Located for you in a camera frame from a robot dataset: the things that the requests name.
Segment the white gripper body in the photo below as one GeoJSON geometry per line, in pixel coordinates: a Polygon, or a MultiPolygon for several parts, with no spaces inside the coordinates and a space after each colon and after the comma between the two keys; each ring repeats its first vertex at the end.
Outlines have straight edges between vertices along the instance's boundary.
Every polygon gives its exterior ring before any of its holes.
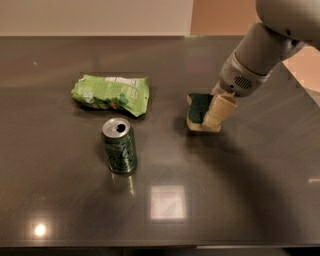
{"type": "Polygon", "coordinates": [[[261,87],[269,78],[267,75],[258,75],[244,67],[233,52],[219,74],[218,85],[223,90],[236,97],[250,96],[261,87]]]}

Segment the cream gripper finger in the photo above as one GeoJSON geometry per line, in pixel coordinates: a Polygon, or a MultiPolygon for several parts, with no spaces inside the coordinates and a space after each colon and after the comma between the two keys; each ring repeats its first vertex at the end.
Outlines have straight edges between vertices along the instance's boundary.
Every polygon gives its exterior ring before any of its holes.
{"type": "Polygon", "coordinates": [[[227,88],[227,86],[225,85],[225,83],[223,81],[218,81],[212,91],[211,94],[213,96],[217,96],[217,95],[227,95],[229,94],[229,89],[227,88]]]}
{"type": "Polygon", "coordinates": [[[213,97],[209,109],[201,124],[205,131],[219,132],[222,122],[237,108],[235,98],[230,94],[219,94],[213,97]]]}

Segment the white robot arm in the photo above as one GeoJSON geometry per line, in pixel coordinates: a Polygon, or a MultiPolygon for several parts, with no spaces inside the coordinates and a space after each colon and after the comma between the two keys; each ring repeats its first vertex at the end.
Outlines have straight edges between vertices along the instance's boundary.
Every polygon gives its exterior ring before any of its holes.
{"type": "Polygon", "coordinates": [[[201,128],[218,132],[238,97],[260,88],[273,68],[308,44],[320,45],[320,0],[256,0],[255,23],[224,63],[201,128]]]}

